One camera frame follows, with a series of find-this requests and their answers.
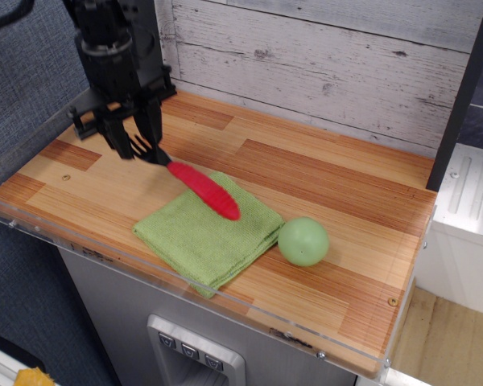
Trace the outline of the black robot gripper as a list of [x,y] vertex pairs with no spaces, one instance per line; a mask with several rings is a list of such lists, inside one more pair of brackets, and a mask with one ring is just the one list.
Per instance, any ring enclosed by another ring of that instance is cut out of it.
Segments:
[[163,63],[163,83],[142,86],[134,58],[133,38],[119,38],[108,44],[75,39],[76,49],[90,89],[69,108],[77,137],[99,133],[121,159],[134,158],[123,121],[132,117],[139,133],[152,147],[162,139],[162,101],[176,94],[171,67]]

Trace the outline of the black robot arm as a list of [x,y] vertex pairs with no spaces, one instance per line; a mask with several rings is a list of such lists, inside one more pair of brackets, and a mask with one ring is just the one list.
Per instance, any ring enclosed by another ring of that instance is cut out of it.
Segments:
[[66,1],[89,90],[68,109],[76,136],[99,133],[120,158],[167,166],[162,101],[175,95],[155,8],[144,1]]

